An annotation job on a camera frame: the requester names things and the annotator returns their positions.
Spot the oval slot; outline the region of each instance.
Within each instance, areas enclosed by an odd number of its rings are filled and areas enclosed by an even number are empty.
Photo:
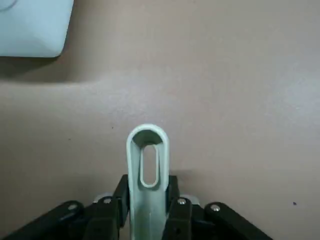
[[[147,145],[141,154],[141,182],[145,187],[157,184],[157,150],[154,145]]]

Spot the light gray object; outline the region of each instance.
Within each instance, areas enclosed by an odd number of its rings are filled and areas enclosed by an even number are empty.
[[[0,56],[59,56],[74,0],[0,0]]]
[[[153,145],[156,157],[155,182],[144,181],[144,148]],[[131,240],[161,240],[165,228],[166,190],[169,184],[169,139],[158,126],[136,127],[126,142],[130,192]]]

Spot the white plastic container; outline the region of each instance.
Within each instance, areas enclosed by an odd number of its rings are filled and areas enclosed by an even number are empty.
[[[59,56],[74,0],[0,0],[0,56]]]

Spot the beige tabletop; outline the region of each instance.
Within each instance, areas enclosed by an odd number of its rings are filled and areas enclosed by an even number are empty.
[[[153,123],[182,192],[274,239],[320,239],[319,12],[318,0],[75,0],[61,57],[0,58],[0,236],[112,191],[128,134]]]

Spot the white plastic tab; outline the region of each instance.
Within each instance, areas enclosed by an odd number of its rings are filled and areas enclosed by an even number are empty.
[[[155,148],[155,182],[144,181],[144,148]],[[165,228],[166,190],[169,184],[169,139],[158,126],[137,126],[126,142],[130,191],[131,240],[161,240]]]

